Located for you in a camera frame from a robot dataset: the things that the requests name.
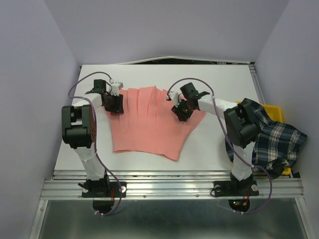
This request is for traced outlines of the pink pleated skirt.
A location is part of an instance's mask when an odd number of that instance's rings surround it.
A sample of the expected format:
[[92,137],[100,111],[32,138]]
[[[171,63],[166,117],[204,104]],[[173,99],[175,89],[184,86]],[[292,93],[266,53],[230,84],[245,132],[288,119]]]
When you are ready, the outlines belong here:
[[107,113],[116,153],[139,151],[178,161],[188,136],[206,113],[195,111],[186,122],[171,111],[166,90],[153,87],[121,90],[123,114]]

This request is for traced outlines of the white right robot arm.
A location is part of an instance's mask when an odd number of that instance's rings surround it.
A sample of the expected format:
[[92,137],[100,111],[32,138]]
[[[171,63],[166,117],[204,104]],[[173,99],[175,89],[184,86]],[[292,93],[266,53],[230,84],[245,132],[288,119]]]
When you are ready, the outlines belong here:
[[258,196],[257,182],[253,178],[252,159],[245,148],[254,143],[261,131],[249,104],[233,103],[215,97],[214,92],[199,92],[188,83],[180,92],[169,90],[166,99],[173,101],[172,111],[180,121],[187,121],[195,110],[217,116],[226,142],[233,151],[230,179],[214,181],[213,197]]

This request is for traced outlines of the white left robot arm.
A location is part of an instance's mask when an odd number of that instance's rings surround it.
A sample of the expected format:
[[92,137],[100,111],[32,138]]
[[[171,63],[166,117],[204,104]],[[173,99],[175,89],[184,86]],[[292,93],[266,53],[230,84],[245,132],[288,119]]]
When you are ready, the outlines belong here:
[[78,184],[84,198],[120,197],[125,193],[123,182],[110,181],[112,173],[102,163],[96,149],[96,109],[123,114],[122,88],[121,82],[97,79],[91,90],[78,97],[78,102],[62,107],[62,139],[77,153],[86,172],[85,182]]

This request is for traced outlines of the yellow plastic bin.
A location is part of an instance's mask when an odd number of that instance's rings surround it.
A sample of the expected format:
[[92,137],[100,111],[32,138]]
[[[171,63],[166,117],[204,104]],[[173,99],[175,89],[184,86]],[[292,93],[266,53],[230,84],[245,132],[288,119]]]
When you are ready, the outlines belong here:
[[261,125],[261,135],[245,149],[252,163],[267,170],[272,179],[290,174],[296,161],[296,131],[283,121],[282,111],[277,106],[250,102]]

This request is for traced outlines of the navy plaid skirt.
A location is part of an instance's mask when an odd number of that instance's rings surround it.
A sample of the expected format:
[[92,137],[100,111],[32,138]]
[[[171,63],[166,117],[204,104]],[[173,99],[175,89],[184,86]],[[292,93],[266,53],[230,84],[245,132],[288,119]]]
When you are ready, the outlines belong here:
[[265,108],[257,102],[247,98],[243,102],[252,107],[261,132],[250,155],[225,138],[227,154],[233,160],[232,174],[243,180],[247,179],[252,171],[265,169],[271,179],[278,178],[285,168],[294,165],[307,135],[289,124],[273,121]]

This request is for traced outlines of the aluminium right side rail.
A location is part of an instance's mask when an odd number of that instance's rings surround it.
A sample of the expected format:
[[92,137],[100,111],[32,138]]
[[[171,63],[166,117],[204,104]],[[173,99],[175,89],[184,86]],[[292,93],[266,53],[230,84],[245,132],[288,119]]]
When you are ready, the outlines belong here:
[[248,64],[248,67],[249,67],[249,70],[250,70],[250,73],[251,73],[251,76],[252,76],[252,80],[253,80],[253,83],[254,83],[255,90],[257,92],[257,97],[259,99],[259,102],[260,102],[260,104],[264,104],[265,103],[265,99],[264,99],[264,96],[263,96],[263,93],[262,93],[262,90],[261,90],[261,86],[260,86],[260,83],[259,83],[259,80],[258,80],[257,71],[256,71],[256,68],[255,68],[255,63],[254,62],[250,62]]

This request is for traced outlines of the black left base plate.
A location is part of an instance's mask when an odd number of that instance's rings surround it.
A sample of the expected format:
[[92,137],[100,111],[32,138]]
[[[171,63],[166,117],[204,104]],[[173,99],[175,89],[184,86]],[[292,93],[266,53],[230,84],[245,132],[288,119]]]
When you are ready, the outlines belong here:
[[121,187],[118,182],[110,182],[104,184],[102,181],[86,181],[78,183],[82,189],[83,198],[125,198],[127,183],[120,181]]

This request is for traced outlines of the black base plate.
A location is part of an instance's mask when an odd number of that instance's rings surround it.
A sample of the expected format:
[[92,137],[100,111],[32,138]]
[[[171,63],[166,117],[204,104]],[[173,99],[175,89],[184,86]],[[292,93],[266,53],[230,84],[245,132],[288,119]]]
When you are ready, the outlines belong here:
[[259,190],[254,180],[244,184],[235,181],[214,181],[210,194],[213,197],[236,198],[241,196],[259,196]]
[[102,181],[86,181],[78,183],[82,189],[83,198],[125,198],[127,183],[120,181],[121,187],[118,182],[110,182],[104,184]]

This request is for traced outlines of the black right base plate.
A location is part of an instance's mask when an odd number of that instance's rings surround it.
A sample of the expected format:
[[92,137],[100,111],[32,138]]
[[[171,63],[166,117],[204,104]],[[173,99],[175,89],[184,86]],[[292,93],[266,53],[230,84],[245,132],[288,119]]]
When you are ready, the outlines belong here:
[[259,190],[254,180],[244,184],[235,181],[214,181],[210,194],[213,197],[236,198],[241,196],[259,196]]

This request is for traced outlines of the aluminium front rail frame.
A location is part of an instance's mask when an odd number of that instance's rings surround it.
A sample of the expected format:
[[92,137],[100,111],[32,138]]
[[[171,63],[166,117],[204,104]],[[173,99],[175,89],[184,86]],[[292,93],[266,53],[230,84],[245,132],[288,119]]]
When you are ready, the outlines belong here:
[[[228,171],[115,171],[127,183],[126,200],[211,199],[214,181],[227,180]],[[50,200],[82,200],[78,183],[85,180],[84,170],[55,170],[51,179],[43,183],[40,201],[32,225],[30,238],[40,236],[41,227]],[[308,222],[304,188],[300,178],[281,176],[273,181],[272,199],[295,200],[306,237],[315,235]]]

